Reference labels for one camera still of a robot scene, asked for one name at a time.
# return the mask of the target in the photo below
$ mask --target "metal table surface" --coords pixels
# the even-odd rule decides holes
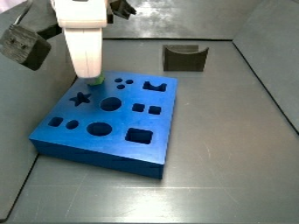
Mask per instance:
[[[162,45],[209,47],[162,72]],[[299,137],[231,42],[104,41],[104,68],[178,79],[162,180],[40,156],[14,222],[299,222]]]

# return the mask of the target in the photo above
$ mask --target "star-shaped hole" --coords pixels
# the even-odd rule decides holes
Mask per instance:
[[[69,98],[69,100],[74,102],[74,107],[77,107],[82,102],[89,103],[89,97],[90,94],[82,94],[81,92],[77,92],[77,96]]]

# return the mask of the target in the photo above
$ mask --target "dark gray holder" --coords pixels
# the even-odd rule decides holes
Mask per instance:
[[[209,48],[198,52],[197,45],[164,45],[162,70],[201,72]]]

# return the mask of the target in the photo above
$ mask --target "circular hole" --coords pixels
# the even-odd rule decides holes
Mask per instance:
[[[117,85],[116,88],[117,89],[124,89],[125,88],[125,85]]]
[[[65,127],[68,130],[74,130],[78,127],[80,123],[76,120],[72,120],[66,123]]]
[[[93,122],[88,126],[88,133],[96,137],[102,137],[108,135],[110,131],[112,131],[112,127],[104,122]]]
[[[133,83],[132,80],[126,80],[126,81],[125,81],[125,84],[132,84],[132,83]]]
[[[121,82],[122,80],[120,78],[114,79],[114,82]]]
[[[116,97],[108,97],[100,103],[100,108],[105,111],[114,111],[121,107],[121,101]]]

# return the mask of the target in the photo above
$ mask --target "blue shape sorter block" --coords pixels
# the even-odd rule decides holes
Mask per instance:
[[[41,154],[161,179],[177,80],[104,74],[74,82],[29,139]]]

